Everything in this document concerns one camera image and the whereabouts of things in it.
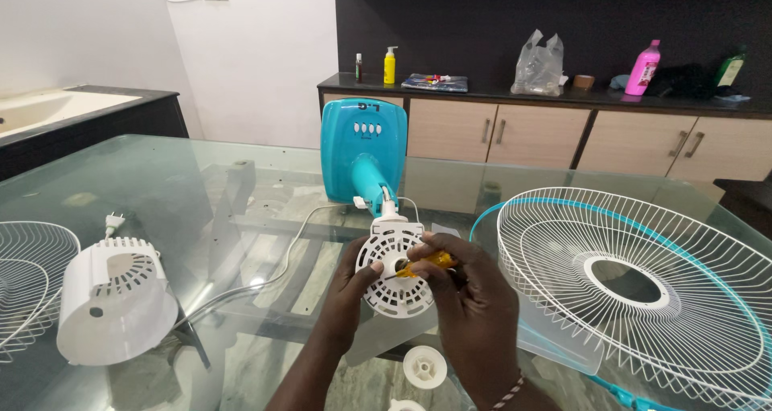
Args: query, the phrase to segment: pink bottle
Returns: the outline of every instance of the pink bottle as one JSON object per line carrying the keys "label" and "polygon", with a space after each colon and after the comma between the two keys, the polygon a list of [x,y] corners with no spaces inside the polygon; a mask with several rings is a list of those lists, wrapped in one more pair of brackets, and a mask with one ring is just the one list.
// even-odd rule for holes
{"label": "pink bottle", "polygon": [[624,88],[625,94],[632,94],[633,96],[641,96],[649,86],[651,78],[654,76],[654,70],[659,64],[659,40],[652,40],[651,46],[641,52],[638,55],[638,59],[635,61],[635,66],[630,73],[630,80],[628,85]]}

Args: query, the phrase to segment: white wall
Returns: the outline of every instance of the white wall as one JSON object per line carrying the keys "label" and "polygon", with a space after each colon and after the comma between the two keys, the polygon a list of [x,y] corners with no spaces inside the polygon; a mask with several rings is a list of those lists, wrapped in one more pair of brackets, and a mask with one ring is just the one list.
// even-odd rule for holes
{"label": "white wall", "polygon": [[0,0],[0,97],[82,83],[180,93],[188,133],[195,99],[165,0]]}
{"label": "white wall", "polygon": [[319,148],[316,84],[337,72],[335,0],[168,9],[207,139]]}

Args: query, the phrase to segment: wooden cabinet door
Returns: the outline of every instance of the wooden cabinet door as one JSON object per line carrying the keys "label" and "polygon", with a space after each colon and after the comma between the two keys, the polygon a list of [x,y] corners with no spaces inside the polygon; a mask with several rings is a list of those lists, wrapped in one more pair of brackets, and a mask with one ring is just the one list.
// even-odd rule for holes
{"label": "wooden cabinet door", "polygon": [[668,177],[760,181],[772,170],[772,120],[700,117]]}
{"label": "wooden cabinet door", "polygon": [[488,162],[568,169],[589,116],[590,110],[499,105]]}
{"label": "wooden cabinet door", "polygon": [[327,103],[331,100],[338,100],[338,99],[348,99],[350,97],[360,97],[364,99],[376,99],[376,100],[383,100],[384,102],[393,103],[394,105],[397,105],[398,107],[402,108],[402,104],[404,102],[404,99],[401,97],[382,97],[382,96],[352,96],[350,94],[330,94],[328,92],[324,93],[324,103]]}
{"label": "wooden cabinet door", "polygon": [[697,117],[600,111],[578,170],[664,176]]}
{"label": "wooden cabinet door", "polygon": [[408,156],[485,162],[497,106],[410,99]]}

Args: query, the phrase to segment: person's left hand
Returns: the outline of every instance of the person's left hand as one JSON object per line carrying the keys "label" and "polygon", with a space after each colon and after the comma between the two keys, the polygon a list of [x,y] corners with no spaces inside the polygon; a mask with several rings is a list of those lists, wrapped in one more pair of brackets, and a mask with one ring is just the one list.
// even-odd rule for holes
{"label": "person's left hand", "polygon": [[384,270],[383,263],[377,261],[354,273],[357,256],[368,238],[363,236],[348,245],[327,290],[322,312],[311,332],[312,338],[324,341],[325,345],[341,355],[351,347],[353,334],[359,326],[359,300]]}

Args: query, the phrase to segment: screwdriver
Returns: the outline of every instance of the screwdriver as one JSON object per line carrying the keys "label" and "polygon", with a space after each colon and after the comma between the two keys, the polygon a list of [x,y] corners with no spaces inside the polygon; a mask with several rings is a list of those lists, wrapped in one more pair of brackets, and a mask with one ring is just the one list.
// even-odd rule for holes
{"label": "screwdriver", "polygon": [[[452,268],[455,265],[458,264],[458,260],[456,260],[455,257],[453,257],[450,253],[447,251],[438,251],[437,253],[434,253],[428,257],[424,257],[421,260],[426,260],[429,262],[434,263],[440,268],[448,269]],[[397,262],[396,269],[397,273],[395,275],[392,275],[391,277],[386,277],[386,279],[392,279],[396,277],[405,278],[405,277],[418,277],[412,271],[410,271],[410,267],[413,266],[414,262],[411,262],[407,259],[402,259],[399,262]]]}

